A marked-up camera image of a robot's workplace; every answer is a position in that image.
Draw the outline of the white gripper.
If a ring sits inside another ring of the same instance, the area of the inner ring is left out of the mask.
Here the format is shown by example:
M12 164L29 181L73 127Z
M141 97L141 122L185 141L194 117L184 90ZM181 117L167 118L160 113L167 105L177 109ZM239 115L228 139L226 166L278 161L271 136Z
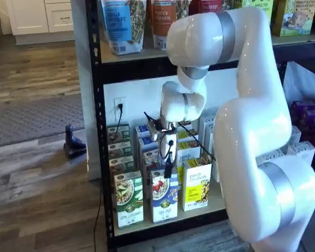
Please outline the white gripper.
M167 131L158 132L158 167L165 166L164 178L169 179L172 175L177 150L177 135Z

